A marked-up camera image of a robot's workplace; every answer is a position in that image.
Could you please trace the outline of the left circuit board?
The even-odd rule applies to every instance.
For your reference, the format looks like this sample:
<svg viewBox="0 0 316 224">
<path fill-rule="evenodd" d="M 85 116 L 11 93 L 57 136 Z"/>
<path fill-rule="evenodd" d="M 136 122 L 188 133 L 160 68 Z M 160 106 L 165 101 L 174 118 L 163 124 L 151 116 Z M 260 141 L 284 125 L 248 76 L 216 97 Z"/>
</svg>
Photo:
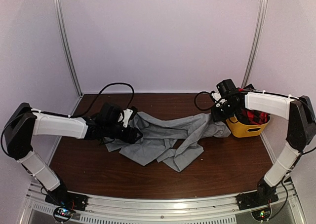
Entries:
<svg viewBox="0 0 316 224">
<path fill-rule="evenodd" d="M 73 212 L 63 207 L 56 207 L 53 211 L 53 218 L 58 222 L 67 222 L 73 216 Z"/>
</svg>

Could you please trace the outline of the red black plaid shirt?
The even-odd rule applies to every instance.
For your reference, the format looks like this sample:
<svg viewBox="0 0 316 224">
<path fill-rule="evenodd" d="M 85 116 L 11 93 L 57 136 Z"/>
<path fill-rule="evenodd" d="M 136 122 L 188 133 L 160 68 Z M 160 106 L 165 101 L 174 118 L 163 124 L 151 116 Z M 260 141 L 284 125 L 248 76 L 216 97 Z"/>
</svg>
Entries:
<svg viewBox="0 0 316 224">
<path fill-rule="evenodd" d="M 240 100 L 239 106 L 235 110 L 238 122 L 245 125 L 263 125 L 270 121 L 270 114 L 245 108 L 244 93 L 236 94 L 236 97 Z"/>
</svg>

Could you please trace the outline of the front aluminium rail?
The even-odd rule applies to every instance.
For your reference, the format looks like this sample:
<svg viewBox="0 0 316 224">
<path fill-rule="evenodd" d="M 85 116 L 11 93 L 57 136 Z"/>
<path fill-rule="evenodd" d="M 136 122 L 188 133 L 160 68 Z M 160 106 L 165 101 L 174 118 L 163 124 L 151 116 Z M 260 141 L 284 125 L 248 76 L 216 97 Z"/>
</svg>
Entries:
<svg viewBox="0 0 316 224">
<path fill-rule="evenodd" d="M 307 224 L 296 189 L 284 183 L 288 199 L 282 210 L 268 222 L 255 214 L 268 207 L 240 209 L 238 193 L 182 199 L 128 199 L 88 195 L 84 211 L 76 210 L 65 224 Z M 56 205 L 45 202 L 36 182 L 27 191 L 18 224 L 60 224 L 53 218 Z"/>
</svg>

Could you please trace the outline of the left aluminium frame post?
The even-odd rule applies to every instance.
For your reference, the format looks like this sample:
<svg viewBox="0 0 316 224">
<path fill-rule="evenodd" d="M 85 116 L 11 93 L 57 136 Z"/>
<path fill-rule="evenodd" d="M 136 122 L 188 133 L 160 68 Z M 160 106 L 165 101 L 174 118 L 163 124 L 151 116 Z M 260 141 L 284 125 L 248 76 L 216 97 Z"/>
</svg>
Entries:
<svg viewBox="0 0 316 224">
<path fill-rule="evenodd" d="M 76 69 L 74 66 L 72 54 L 71 54 L 71 49 L 67 37 L 67 32 L 66 32 L 66 26 L 65 26 L 65 20 L 63 16 L 63 11 L 62 11 L 62 4 L 61 0 L 53 0 L 54 6 L 55 6 L 55 11 L 56 11 L 56 16 L 57 16 L 57 23 L 58 23 L 58 29 L 60 32 L 61 36 L 61 42 L 62 42 L 62 48 L 65 54 L 65 59 L 67 63 L 67 67 L 70 72 L 71 80 L 75 88 L 75 92 L 78 97 L 81 97 L 83 95 L 81 87 L 79 85 L 79 79 L 76 73 Z"/>
</svg>

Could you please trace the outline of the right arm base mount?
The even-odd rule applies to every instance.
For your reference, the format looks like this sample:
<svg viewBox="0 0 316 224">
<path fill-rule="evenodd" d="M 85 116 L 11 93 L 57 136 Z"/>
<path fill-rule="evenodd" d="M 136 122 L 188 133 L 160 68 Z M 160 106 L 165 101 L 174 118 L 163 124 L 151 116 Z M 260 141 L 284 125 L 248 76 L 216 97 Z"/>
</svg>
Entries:
<svg viewBox="0 0 316 224">
<path fill-rule="evenodd" d="M 276 193 L 272 193 L 267 197 L 263 197 L 259 195 L 258 191 L 252 191 L 249 193 L 241 192 L 236 196 L 236 202 L 240 211 L 261 206 L 268 206 L 269 204 L 277 201 L 278 195 Z"/>
</svg>

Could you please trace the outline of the grey long sleeve shirt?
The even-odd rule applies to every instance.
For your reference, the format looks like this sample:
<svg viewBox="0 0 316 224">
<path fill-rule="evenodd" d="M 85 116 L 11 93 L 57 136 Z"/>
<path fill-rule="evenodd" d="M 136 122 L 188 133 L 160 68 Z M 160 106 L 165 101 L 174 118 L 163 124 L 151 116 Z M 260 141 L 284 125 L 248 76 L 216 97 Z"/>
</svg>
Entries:
<svg viewBox="0 0 316 224">
<path fill-rule="evenodd" d="M 203 152 L 199 145 L 203 138 L 226 138 L 230 130 L 223 122 L 214 122 L 210 114 L 200 113 L 174 120 L 160 120 L 145 112 L 139 112 L 129 123 L 138 128 L 143 137 L 135 144 L 118 139 L 109 142 L 109 152 L 119 153 L 146 166 L 152 161 L 163 162 L 177 172 L 183 171 Z"/>
</svg>

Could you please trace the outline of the right circuit board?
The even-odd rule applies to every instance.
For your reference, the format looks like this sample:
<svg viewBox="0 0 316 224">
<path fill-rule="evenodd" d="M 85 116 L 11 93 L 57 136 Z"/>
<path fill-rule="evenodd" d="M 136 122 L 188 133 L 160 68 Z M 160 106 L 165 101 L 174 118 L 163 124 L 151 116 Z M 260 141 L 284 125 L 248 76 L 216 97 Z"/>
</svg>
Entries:
<svg viewBox="0 0 316 224">
<path fill-rule="evenodd" d="M 268 220 L 271 216 L 271 209 L 265 208 L 265 209 L 257 209 L 257 210 L 252 210 L 251 214 L 254 220 L 258 222 L 264 222 Z"/>
</svg>

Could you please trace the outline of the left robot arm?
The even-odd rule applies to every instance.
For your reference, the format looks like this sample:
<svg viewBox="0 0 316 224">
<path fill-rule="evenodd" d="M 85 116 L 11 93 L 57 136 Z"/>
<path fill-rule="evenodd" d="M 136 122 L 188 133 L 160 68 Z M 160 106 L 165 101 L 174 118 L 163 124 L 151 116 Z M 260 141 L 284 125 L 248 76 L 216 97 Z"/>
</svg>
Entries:
<svg viewBox="0 0 316 224">
<path fill-rule="evenodd" d="M 89 141 L 108 138 L 134 144 L 143 136 L 129 124 L 136 114 L 135 107 L 123 110 L 110 103 L 92 116 L 45 112 L 21 103 L 4 126 L 0 142 L 4 153 L 38 180 L 53 202 L 67 206 L 72 199 L 66 185 L 37 153 L 33 142 L 42 142 L 45 137 L 69 137 Z"/>
</svg>

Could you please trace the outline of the yellow plastic bin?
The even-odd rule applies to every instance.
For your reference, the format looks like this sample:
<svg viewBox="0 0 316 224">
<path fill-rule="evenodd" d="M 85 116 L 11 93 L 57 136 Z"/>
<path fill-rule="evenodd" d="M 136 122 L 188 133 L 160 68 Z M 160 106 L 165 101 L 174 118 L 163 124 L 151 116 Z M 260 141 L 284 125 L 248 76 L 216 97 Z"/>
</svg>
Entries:
<svg viewBox="0 0 316 224">
<path fill-rule="evenodd" d="M 259 136 L 269 123 L 267 122 L 261 125 L 247 125 L 239 122 L 234 116 L 226 119 L 226 124 L 235 137 L 246 138 Z"/>
</svg>

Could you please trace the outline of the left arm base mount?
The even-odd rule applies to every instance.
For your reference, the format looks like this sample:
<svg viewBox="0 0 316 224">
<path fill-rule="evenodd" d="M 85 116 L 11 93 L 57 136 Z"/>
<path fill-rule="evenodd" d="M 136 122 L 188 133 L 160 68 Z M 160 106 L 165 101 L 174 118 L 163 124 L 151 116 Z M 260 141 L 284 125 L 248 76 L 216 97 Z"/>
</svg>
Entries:
<svg viewBox="0 0 316 224">
<path fill-rule="evenodd" d="M 88 196 L 68 191 L 49 191 L 45 197 L 47 203 L 78 211 L 85 211 L 87 201 Z"/>
</svg>

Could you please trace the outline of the circuit board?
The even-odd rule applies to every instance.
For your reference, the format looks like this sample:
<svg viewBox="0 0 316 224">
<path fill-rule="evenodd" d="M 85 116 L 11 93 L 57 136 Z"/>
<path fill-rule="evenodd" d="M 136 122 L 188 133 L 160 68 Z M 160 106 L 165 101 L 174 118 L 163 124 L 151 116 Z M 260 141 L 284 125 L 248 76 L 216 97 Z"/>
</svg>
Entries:
<svg viewBox="0 0 316 224">
<path fill-rule="evenodd" d="M 257 209 L 257 210 L 252 210 L 251 214 L 254 220 L 258 222 L 264 222 L 268 220 L 271 216 L 271 209 L 265 208 L 265 209 Z"/>
<path fill-rule="evenodd" d="M 63 207 L 56 207 L 53 211 L 53 218 L 58 222 L 67 222 L 73 216 L 73 212 Z"/>
</svg>

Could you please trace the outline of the aluminium frame post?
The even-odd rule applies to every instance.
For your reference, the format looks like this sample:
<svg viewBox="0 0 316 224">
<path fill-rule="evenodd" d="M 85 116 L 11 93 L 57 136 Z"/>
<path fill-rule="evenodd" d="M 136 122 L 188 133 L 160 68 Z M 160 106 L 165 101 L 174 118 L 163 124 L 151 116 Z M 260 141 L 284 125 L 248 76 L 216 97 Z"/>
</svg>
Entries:
<svg viewBox="0 0 316 224">
<path fill-rule="evenodd" d="M 258 9 L 258 14 L 257 14 L 257 20 L 256 20 L 256 26 L 255 26 L 255 31 L 254 31 L 254 36 L 253 36 L 253 41 L 250 49 L 250 54 L 249 58 L 247 61 L 243 81 L 242 81 L 242 87 L 247 86 L 250 76 L 251 76 L 251 71 L 254 66 L 256 54 L 258 52 L 259 48 L 259 43 L 260 43 L 260 38 L 262 35 L 265 19 L 266 19 L 266 14 L 267 14 L 267 8 L 268 8 L 268 2 L 269 0 L 260 0 L 259 1 L 259 9 Z"/>
<path fill-rule="evenodd" d="M 65 26 L 65 20 L 63 16 L 63 11 L 62 11 L 62 4 L 61 0 L 53 0 L 54 6 L 55 6 L 55 11 L 56 11 L 56 16 L 57 16 L 57 23 L 58 23 L 58 29 L 60 32 L 61 36 L 61 42 L 62 42 L 62 48 L 65 54 L 65 59 L 67 63 L 67 67 L 70 72 L 71 80 L 75 88 L 75 92 L 78 97 L 81 97 L 83 95 L 81 87 L 79 85 L 79 79 L 76 73 L 76 69 L 74 66 L 72 54 L 71 54 L 71 49 L 67 37 L 67 32 L 66 32 L 66 26 Z"/>
</svg>

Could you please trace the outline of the right aluminium frame post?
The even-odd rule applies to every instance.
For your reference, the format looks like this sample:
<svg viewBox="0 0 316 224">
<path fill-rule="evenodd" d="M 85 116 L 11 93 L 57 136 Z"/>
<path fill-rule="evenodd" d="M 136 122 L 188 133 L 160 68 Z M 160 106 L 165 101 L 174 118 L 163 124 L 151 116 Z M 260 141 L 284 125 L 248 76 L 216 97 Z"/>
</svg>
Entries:
<svg viewBox="0 0 316 224">
<path fill-rule="evenodd" d="M 254 36 L 253 36 L 253 41 L 250 49 L 250 54 L 249 58 L 247 61 L 243 81 L 242 81 L 242 87 L 247 86 L 250 76 L 251 76 L 251 71 L 254 66 L 256 54 L 258 52 L 259 48 L 259 43 L 260 43 L 260 38 L 262 35 L 265 19 L 266 19 L 266 14 L 267 14 L 267 8 L 268 8 L 268 2 L 269 0 L 260 0 L 259 1 L 259 9 L 258 9 L 258 14 L 257 14 L 257 20 L 256 20 L 256 26 L 255 26 L 255 31 L 254 31 Z"/>
</svg>

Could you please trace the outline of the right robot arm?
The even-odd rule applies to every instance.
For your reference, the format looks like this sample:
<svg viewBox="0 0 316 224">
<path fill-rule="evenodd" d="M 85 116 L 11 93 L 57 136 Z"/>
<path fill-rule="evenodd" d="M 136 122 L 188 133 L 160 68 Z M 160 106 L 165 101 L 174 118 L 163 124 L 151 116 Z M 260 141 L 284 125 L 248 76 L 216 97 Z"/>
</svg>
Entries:
<svg viewBox="0 0 316 224">
<path fill-rule="evenodd" d="M 295 97 L 236 87 L 231 79 L 218 83 L 210 93 L 214 121 L 225 122 L 237 138 L 273 135 L 276 149 L 272 167 L 260 179 L 253 201 L 265 204 L 281 181 L 307 153 L 316 135 L 316 116 L 308 96 Z"/>
</svg>

